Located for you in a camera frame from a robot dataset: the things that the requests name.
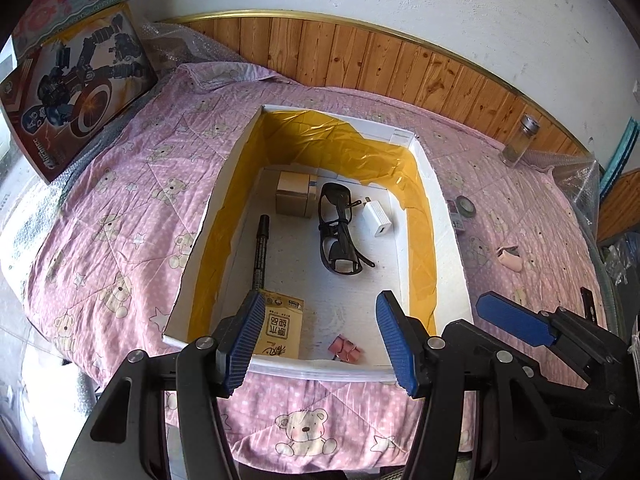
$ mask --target wooden headboard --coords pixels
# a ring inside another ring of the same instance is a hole
[[[453,52],[398,31],[288,10],[238,10],[170,21],[308,86],[354,88],[392,97],[501,142],[523,114],[530,114],[540,122],[534,149],[567,155],[588,152],[552,115],[506,81]],[[640,203],[640,174],[632,179],[623,176],[601,208],[598,239],[640,221],[640,206],[622,203],[630,184],[636,205]]]

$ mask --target robot illustration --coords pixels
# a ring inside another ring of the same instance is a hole
[[[71,49],[62,46],[56,54],[56,65],[38,84],[41,105],[29,108],[22,115],[22,127],[31,135],[49,121],[53,126],[70,123],[77,137],[88,135],[107,111],[111,99],[109,79],[148,77],[150,68],[135,61],[143,55],[142,48],[129,34],[122,32],[123,17],[117,14],[111,25],[96,30],[82,42],[82,50],[75,66],[69,68]],[[91,66],[96,46],[114,39],[113,66]],[[75,104],[70,101],[80,95]]]

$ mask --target blue gripper pad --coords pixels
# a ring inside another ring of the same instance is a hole
[[[496,292],[486,292],[480,296],[476,311],[485,321],[531,346],[549,346],[556,340],[549,332],[549,325],[537,318],[536,314]]]
[[[222,385],[229,395],[244,381],[263,323],[264,296],[251,290],[218,346],[226,364]]]
[[[422,354],[422,345],[390,290],[383,290],[376,298],[376,320],[398,384],[415,398],[417,360]]]

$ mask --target wood paneling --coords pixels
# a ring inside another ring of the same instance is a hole
[[[494,76],[383,32],[297,18],[211,18],[186,24],[247,60],[310,86],[393,97],[505,142],[523,114],[540,122],[533,147],[586,152],[552,117]],[[640,222],[640,172],[623,175],[600,208],[598,239]]]
[[[640,170],[624,174],[600,205],[598,240],[624,232],[640,222]]]

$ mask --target yellow package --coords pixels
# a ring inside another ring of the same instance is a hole
[[[254,354],[298,358],[305,303],[270,290],[264,296],[264,324]]]
[[[407,216],[409,313],[434,335],[433,223],[414,156],[402,146],[365,139],[339,119],[312,110],[292,110],[263,112],[242,147],[222,208],[207,237],[187,340],[208,333],[231,252],[231,240],[244,206],[259,171],[275,164],[323,168],[358,180],[364,186],[379,184],[395,195]]]

